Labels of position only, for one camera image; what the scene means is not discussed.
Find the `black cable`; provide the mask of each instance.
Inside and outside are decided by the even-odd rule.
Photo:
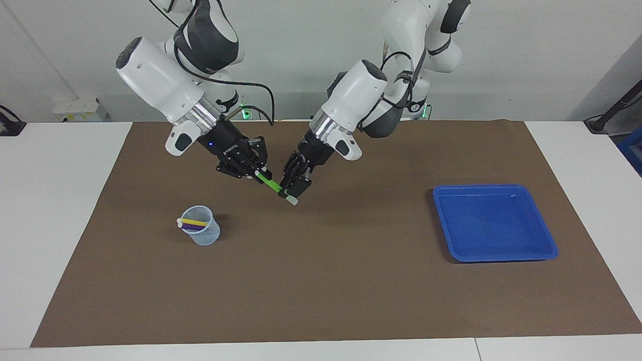
[[[5,107],[4,105],[0,105],[0,109],[4,110],[5,112],[9,113],[9,115],[11,115],[12,117],[14,117],[15,119],[18,119],[18,121],[22,122],[22,120],[20,120],[20,118],[18,118],[18,116],[17,116],[17,115],[15,115],[15,113],[14,113],[14,112],[12,112],[12,111],[11,111],[11,109],[9,109],[9,108]]]
[[[392,107],[397,108],[397,109],[407,108],[407,107],[410,106],[410,104],[412,104],[412,96],[413,96],[412,89],[414,87],[415,87],[415,83],[412,80],[410,80],[410,83],[408,84],[408,100],[406,100],[406,104],[404,104],[402,107],[400,107],[399,105],[397,105],[397,104],[393,103],[392,101],[386,99],[385,96],[381,97],[381,100],[385,101],[386,103],[392,105]]]
[[[626,109],[626,108],[630,108],[630,107],[632,107],[635,103],[639,102],[639,101],[640,101],[640,99],[642,99],[642,96],[640,96],[640,97],[639,97],[638,99],[636,99],[635,101],[633,101],[633,102],[629,103],[626,107],[623,107],[622,109],[620,109],[620,112],[621,112],[621,111],[623,111],[623,110],[624,110],[624,109]],[[582,120],[582,122],[589,121],[589,120],[591,120],[591,119],[595,119],[595,118],[599,118],[599,117],[603,116],[604,114],[606,114],[606,113],[602,113],[602,114],[598,114],[598,115],[596,115],[596,116],[592,116],[592,117],[590,117],[590,118],[586,118],[585,120]]]
[[[202,76],[202,75],[196,74],[193,71],[189,70],[185,66],[185,64],[183,64],[183,61],[181,61],[180,56],[178,55],[178,47],[177,47],[176,43],[174,43],[174,57],[176,58],[176,61],[178,62],[178,64],[180,65],[180,67],[184,71],[188,72],[192,76],[195,76],[195,77],[197,77],[197,78],[199,78],[201,80],[205,80],[206,82],[219,83],[219,84],[228,84],[228,85],[244,85],[244,86],[248,86],[248,87],[260,87],[260,88],[263,88],[263,89],[267,90],[268,93],[270,93],[270,101],[272,102],[272,117],[268,117],[268,115],[265,114],[265,112],[263,112],[263,114],[267,118],[268,123],[271,126],[274,126],[274,93],[272,92],[272,90],[267,85],[263,85],[263,84],[260,84],[260,83],[230,82],[228,80],[210,79],[210,78],[208,78],[206,76]]]
[[[433,106],[432,104],[427,104],[427,107],[430,107],[430,113],[428,113],[428,120],[430,120],[430,116],[433,115]]]
[[[410,57],[410,55],[405,51],[395,51],[394,53],[390,54],[385,59],[383,59],[383,62],[381,63],[381,67],[379,68],[379,70],[383,70],[383,67],[386,66],[386,63],[388,62],[388,60],[390,60],[390,58],[394,57],[395,55],[403,55],[406,58],[408,58],[408,60],[412,61],[412,57]]]
[[[167,16],[167,14],[166,14],[165,12],[163,12],[163,11],[161,10],[161,8],[159,8],[159,6],[158,6],[158,5],[156,5],[152,0],[148,0],[148,1],[150,2],[150,4],[152,4],[152,6],[153,6],[153,7],[155,7],[155,8],[156,8],[156,10],[158,10],[158,11],[159,11],[159,13],[160,13],[161,15],[165,16],[165,19],[169,20],[169,22],[171,22],[174,26],[176,26],[176,27],[178,28],[178,24],[177,24],[177,23],[175,23],[175,22],[174,22],[174,20],[172,20],[169,16]]]
[[[174,3],[175,2],[176,2],[176,0],[171,0],[169,2],[169,5],[167,6],[167,9],[163,9],[163,10],[165,10],[165,13],[170,13],[171,12],[171,9],[174,7]]]
[[[377,101],[377,102],[372,106],[372,109],[370,109],[370,111],[368,112],[368,114],[366,114],[366,115],[365,115],[365,117],[363,117],[361,120],[359,120],[359,123],[357,123],[357,129],[358,129],[361,133],[363,133],[363,121],[365,121],[365,120],[370,116],[370,114],[372,114],[372,112],[374,112],[374,110],[375,110],[375,109],[377,109],[377,106],[378,106],[378,105],[379,105],[379,102]]]

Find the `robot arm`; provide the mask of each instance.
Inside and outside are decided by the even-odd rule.
[[[310,185],[310,173],[323,165],[335,151],[349,161],[361,157],[361,148],[352,133],[380,101],[387,79],[377,66],[361,60],[338,83],[334,92],[316,116],[309,130],[284,167],[282,197],[298,197]]]
[[[182,155],[198,141],[220,160],[218,171],[259,183],[270,181],[264,139],[245,137],[224,116],[234,101],[221,98],[238,101],[236,91],[229,85],[217,87],[223,96],[211,102],[203,86],[197,85],[202,77],[224,80],[228,74],[223,68],[240,62],[243,52],[218,0],[192,2],[172,39],[162,44],[134,39],[118,57],[116,69],[136,94],[174,125],[166,142],[170,154]],[[181,0],[174,4],[184,5]]]
[[[470,12],[470,0],[396,0],[384,16],[384,39],[401,72],[386,88],[385,99],[362,123],[370,137],[387,137],[404,109],[418,114],[430,88],[428,70],[452,72],[462,52],[451,34]]]
[[[384,39],[401,71],[388,83],[383,66],[378,69],[362,60],[339,74],[298,152],[284,167],[282,197],[301,195],[311,185],[309,176],[314,168],[323,165],[334,151],[348,160],[358,159],[361,150],[352,136],[357,126],[370,137],[387,137],[404,109],[421,111],[430,87],[428,70],[449,73],[459,64],[461,50],[450,34],[463,24],[470,4],[470,0],[392,1],[383,17]],[[353,101],[358,91],[368,96]]]

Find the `black stand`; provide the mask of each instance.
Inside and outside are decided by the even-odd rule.
[[[4,125],[6,130],[2,130],[0,132],[0,137],[15,137],[18,136],[22,130],[25,128],[27,123],[23,122],[18,118],[12,111],[9,109],[2,107],[7,113],[11,114],[15,119],[18,119],[18,121],[10,121],[7,116],[5,116],[2,112],[0,112],[0,123]]]
[[[602,115],[600,119],[596,121],[584,121],[584,124],[586,124],[586,127],[591,131],[591,133],[601,134],[601,131],[604,130],[604,126],[606,125],[606,123],[611,120],[611,118],[613,118],[615,114],[622,110],[622,108],[626,107],[640,92],[642,92],[642,80],[640,80],[636,85],[633,85],[633,88],[631,88],[631,90],[624,94],[622,99],[620,99],[609,110],[607,110],[607,112],[604,113],[604,115]]]

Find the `white table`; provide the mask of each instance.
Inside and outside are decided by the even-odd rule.
[[[638,318],[642,179],[581,123],[527,123]],[[642,360],[642,335],[28,349],[131,123],[0,138],[0,360]]]

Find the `blue tray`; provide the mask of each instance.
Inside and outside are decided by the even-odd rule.
[[[458,261],[557,257],[557,246],[533,198],[518,184],[439,186],[433,196],[448,249]]]

